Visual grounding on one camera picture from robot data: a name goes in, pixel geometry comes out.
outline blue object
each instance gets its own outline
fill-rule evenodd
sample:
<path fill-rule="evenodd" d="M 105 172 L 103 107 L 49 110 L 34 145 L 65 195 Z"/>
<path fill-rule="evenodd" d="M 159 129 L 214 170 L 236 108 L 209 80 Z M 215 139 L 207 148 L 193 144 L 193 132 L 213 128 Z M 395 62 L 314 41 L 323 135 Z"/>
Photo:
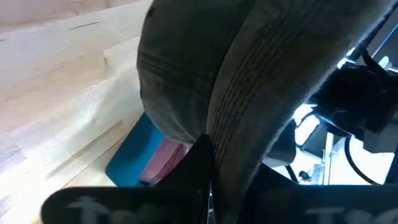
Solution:
<path fill-rule="evenodd" d="M 105 169 L 118 187 L 140 187 L 139 178 L 165 136 L 145 113 Z"/>

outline black plastic part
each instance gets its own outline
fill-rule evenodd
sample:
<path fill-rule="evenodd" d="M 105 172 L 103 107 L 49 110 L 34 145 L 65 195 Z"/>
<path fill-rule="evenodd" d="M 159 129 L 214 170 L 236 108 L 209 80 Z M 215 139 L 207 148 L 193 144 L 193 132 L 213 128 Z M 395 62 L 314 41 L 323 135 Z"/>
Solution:
<path fill-rule="evenodd" d="M 254 197 L 250 224 L 395 223 L 396 185 L 296 186 Z"/>
<path fill-rule="evenodd" d="M 394 153 L 384 184 L 398 184 L 398 149 Z"/>
<path fill-rule="evenodd" d="M 202 135 L 155 187 L 60 190 L 43 204 L 43 224 L 206 224 L 212 163 L 209 137 Z"/>

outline wooden floor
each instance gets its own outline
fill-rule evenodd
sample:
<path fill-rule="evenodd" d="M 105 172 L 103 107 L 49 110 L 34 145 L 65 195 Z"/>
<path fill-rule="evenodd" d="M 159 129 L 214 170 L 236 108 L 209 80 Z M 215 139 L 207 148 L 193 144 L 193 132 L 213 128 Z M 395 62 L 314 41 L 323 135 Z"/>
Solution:
<path fill-rule="evenodd" d="M 2 224 L 40 223 L 64 187 L 113 185 L 104 168 L 143 113 L 135 62 L 149 0 L 81 1 L 72 14 L 64 0 L 29 0 L 51 7 L 2 14 L 20 2 L 0 2 Z"/>

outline fabric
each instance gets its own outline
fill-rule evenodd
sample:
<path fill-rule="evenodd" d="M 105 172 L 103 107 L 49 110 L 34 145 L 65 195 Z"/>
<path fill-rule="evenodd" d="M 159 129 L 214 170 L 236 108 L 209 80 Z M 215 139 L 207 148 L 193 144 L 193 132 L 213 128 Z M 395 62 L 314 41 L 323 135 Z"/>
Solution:
<path fill-rule="evenodd" d="M 170 139 L 192 144 L 210 135 L 223 222 L 236 220 L 258 165 L 294 110 L 394 2 L 153 2 L 137 58 L 142 102 Z"/>
<path fill-rule="evenodd" d="M 140 180 L 151 185 L 157 184 L 177 166 L 188 150 L 189 147 L 184 144 L 164 139 L 142 172 Z"/>

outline stitched brim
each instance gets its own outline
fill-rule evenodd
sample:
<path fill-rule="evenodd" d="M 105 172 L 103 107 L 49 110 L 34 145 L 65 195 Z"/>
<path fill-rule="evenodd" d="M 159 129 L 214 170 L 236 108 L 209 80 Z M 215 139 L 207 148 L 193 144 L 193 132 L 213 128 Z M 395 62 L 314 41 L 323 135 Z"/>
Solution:
<path fill-rule="evenodd" d="M 393 1 L 257 1 L 218 72 L 207 119 L 218 219 L 236 221 L 280 131 Z"/>

